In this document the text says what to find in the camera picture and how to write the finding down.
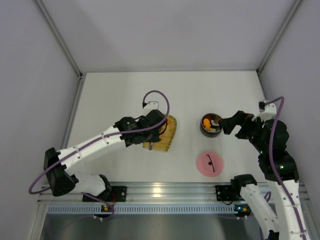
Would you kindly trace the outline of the orange fish cookie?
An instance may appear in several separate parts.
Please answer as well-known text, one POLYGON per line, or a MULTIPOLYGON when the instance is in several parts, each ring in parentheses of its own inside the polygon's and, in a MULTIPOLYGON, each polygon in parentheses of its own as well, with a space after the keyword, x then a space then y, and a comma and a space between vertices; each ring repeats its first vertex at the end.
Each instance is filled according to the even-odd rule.
POLYGON ((207 129, 208 131, 210 130, 211 128, 211 121, 208 119, 208 118, 205 118, 203 121, 202 121, 202 124, 203 124, 203 127, 205 129, 207 129))

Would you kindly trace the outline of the sushi roll piece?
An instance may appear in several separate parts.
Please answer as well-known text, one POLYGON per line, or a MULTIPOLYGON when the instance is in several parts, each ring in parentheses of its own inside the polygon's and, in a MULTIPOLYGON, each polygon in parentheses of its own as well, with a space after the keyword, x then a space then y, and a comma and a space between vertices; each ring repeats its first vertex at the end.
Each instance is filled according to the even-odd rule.
POLYGON ((219 126, 219 120, 213 120, 212 119, 210 122, 211 122, 212 126, 219 126))

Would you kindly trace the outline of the pink round lid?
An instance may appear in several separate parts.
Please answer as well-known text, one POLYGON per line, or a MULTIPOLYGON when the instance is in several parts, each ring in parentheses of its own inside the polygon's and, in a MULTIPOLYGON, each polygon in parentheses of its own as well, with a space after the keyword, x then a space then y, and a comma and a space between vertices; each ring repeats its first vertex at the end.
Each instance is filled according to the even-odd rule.
POLYGON ((214 178, 223 171, 224 161, 216 152, 206 151, 197 158, 196 167, 203 176, 214 178))

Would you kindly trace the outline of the green bamboo tray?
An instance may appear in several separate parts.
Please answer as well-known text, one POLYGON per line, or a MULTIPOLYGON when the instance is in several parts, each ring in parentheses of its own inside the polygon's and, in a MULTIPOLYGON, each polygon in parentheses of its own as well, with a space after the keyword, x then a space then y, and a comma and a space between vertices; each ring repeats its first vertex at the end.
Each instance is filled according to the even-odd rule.
MULTIPOLYGON (((160 141, 159 142, 152 142, 152 150, 151 151, 162 151, 162 152, 168 152, 173 139, 175 137, 177 131, 177 120, 172 115, 169 115, 167 118, 167 125, 166 127, 163 126, 161 128, 162 135, 159 136, 160 141)), ((144 149, 148 149, 149 142, 145 142, 142 144, 142 147, 144 149)))

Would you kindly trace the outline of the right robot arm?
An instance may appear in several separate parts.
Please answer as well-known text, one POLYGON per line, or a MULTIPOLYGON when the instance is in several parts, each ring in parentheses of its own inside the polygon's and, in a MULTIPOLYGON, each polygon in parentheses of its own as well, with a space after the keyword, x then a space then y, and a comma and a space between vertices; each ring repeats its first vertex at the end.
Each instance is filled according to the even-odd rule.
POLYGON ((299 196, 299 173, 293 157, 287 151, 289 133, 285 123, 272 117, 263 120, 252 114, 238 111, 234 116, 222 118, 223 132, 248 140, 258 151, 258 164, 273 198, 272 209, 262 195, 251 174, 237 175, 231 186, 251 209, 265 240, 308 240, 299 196))

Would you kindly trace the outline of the steel lunch box bowl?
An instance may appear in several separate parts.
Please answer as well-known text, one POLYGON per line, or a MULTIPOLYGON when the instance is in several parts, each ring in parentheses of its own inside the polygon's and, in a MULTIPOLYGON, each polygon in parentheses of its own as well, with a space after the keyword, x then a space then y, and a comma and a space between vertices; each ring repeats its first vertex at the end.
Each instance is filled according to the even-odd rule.
POLYGON ((223 131, 223 127, 221 126, 220 124, 220 119, 221 117, 215 113, 207 113, 205 114, 202 118, 201 118, 201 121, 200 121, 200 131, 201 133, 206 136, 206 137, 209 137, 209 138, 214 138, 214 137, 217 137, 222 131, 223 131), (216 132, 211 132, 210 130, 207 130, 204 128, 203 126, 203 120, 204 119, 209 119, 210 121, 211 120, 219 120, 219 126, 212 126, 211 125, 211 128, 217 128, 217 131, 216 132))

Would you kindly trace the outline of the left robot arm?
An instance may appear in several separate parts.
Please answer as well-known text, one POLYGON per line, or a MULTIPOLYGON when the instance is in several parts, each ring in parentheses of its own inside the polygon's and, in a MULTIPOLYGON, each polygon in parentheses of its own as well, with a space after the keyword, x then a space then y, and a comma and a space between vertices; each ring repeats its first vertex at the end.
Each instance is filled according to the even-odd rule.
POLYGON ((84 174, 81 169, 112 151, 142 143, 160 141, 165 115, 158 109, 139 118, 123 117, 101 134, 70 148, 45 152, 44 170, 52 195, 60 197, 70 192, 86 193, 106 200, 112 187, 103 174, 84 174))

